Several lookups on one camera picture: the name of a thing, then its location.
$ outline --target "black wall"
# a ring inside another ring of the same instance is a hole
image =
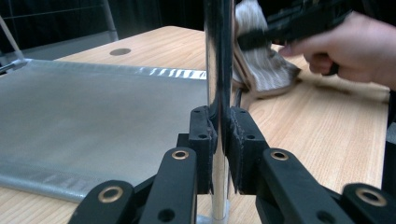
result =
[[[166,25],[203,30],[203,1],[108,0],[108,3],[119,38],[125,38]],[[101,0],[0,0],[0,15],[20,48],[29,49],[106,31],[101,4]],[[0,50],[13,51],[2,31]]]

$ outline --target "finger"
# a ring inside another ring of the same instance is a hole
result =
[[[309,62],[319,67],[328,67],[332,66],[332,59],[330,59],[328,54],[318,53],[311,56]]]
[[[328,74],[330,72],[330,67],[321,67],[309,64],[309,70],[314,74]]]
[[[364,82],[364,83],[368,83],[368,82],[372,81],[372,77],[369,73],[360,71],[357,69],[353,69],[353,68],[347,68],[347,67],[340,66],[338,68],[337,75],[343,79],[347,79],[350,81]]]
[[[294,41],[280,49],[279,54],[283,57],[291,57],[300,54],[328,52],[330,35],[331,31]]]
[[[304,59],[308,62],[311,63],[313,55],[312,54],[304,54]]]

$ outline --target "round hole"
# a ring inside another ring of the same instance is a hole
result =
[[[111,186],[103,189],[98,196],[101,203],[114,203],[122,196],[123,190],[118,186]]]
[[[286,161],[289,159],[289,156],[280,151],[273,151],[271,152],[272,158],[279,160],[279,161]]]
[[[387,200],[381,194],[370,189],[356,189],[356,195],[358,195],[362,201],[373,206],[382,207],[387,205]]]
[[[131,52],[130,49],[114,49],[114,50],[111,50],[110,55],[120,56],[120,55],[127,54],[129,52]]]
[[[175,218],[175,212],[172,209],[163,209],[158,214],[158,219],[161,222],[170,222]]]
[[[335,218],[325,211],[319,211],[317,213],[317,217],[322,223],[326,223],[326,224],[335,223]]]
[[[172,153],[172,157],[176,160],[185,160],[189,157],[189,152],[179,150]]]

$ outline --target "black tool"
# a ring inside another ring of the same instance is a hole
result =
[[[241,50],[266,46],[268,42],[284,45],[311,35],[317,35],[339,25],[352,11],[349,0],[298,0],[267,18],[268,29],[252,30],[237,38]],[[333,63],[328,75],[338,72]]]

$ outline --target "chrome rod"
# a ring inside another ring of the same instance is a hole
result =
[[[218,133],[213,156],[213,221],[226,222],[229,166],[225,157],[233,74],[233,0],[205,0],[206,72],[209,116]]]
[[[3,67],[0,67],[0,76],[1,76],[1,73],[6,72],[7,70],[12,69],[13,67],[15,67],[15,63],[9,63]]]
[[[111,41],[115,42],[119,40],[119,35],[117,34],[116,25],[113,21],[113,16],[111,14],[110,4],[107,0],[102,0],[103,2],[103,10],[105,11],[106,23],[108,31],[110,32]]]
[[[18,47],[17,42],[14,39],[14,36],[12,36],[11,32],[9,31],[6,22],[3,20],[3,18],[0,15],[0,26],[3,29],[3,32],[6,34],[6,37],[9,41],[9,44],[11,44],[12,48],[14,48],[14,53],[17,56],[18,60],[21,62],[25,62],[25,58],[22,54],[22,51],[20,50],[20,47]]]

